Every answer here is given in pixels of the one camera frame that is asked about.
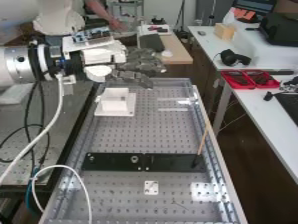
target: monitor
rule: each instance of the monitor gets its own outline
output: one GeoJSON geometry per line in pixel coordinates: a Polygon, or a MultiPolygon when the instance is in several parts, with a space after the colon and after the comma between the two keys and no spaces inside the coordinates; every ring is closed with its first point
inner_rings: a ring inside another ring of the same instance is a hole
{"type": "Polygon", "coordinates": [[[235,0],[232,6],[239,9],[254,11],[258,17],[272,12],[276,0],[235,0]]]}

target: cardboard box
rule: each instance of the cardboard box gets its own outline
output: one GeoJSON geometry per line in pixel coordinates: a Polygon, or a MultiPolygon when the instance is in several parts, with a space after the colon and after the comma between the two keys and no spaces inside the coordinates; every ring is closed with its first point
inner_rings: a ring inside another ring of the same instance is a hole
{"type": "Polygon", "coordinates": [[[231,40],[235,33],[235,28],[232,26],[226,26],[222,23],[215,24],[214,34],[222,40],[231,40]]]}

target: person's hand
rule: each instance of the person's hand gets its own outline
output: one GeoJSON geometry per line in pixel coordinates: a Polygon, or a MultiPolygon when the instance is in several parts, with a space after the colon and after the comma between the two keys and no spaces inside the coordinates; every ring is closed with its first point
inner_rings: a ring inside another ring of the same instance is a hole
{"type": "Polygon", "coordinates": [[[109,26],[113,30],[115,31],[123,31],[125,30],[125,26],[123,24],[115,19],[113,18],[110,21],[109,21],[109,26]]]}

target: red tray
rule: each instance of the red tray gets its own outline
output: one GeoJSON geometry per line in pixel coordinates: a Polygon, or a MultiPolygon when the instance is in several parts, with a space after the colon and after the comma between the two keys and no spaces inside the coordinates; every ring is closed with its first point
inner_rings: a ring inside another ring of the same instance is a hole
{"type": "Polygon", "coordinates": [[[255,83],[248,76],[238,70],[226,70],[220,75],[232,89],[254,89],[255,83]]]}
{"type": "Polygon", "coordinates": [[[271,75],[260,70],[244,70],[243,73],[255,83],[255,87],[259,89],[275,89],[279,88],[279,82],[271,77],[271,75]]]}

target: metal bracket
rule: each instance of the metal bracket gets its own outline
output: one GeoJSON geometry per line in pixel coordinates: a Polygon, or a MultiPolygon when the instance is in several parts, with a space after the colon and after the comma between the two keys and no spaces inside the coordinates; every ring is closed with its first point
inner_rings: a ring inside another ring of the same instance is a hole
{"type": "Polygon", "coordinates": [[[137,153],[87,153],[82,163],[86,171],[135,171],[135,172],[206,172],[202,156],[194,154],[137,154],[137,153]]]}

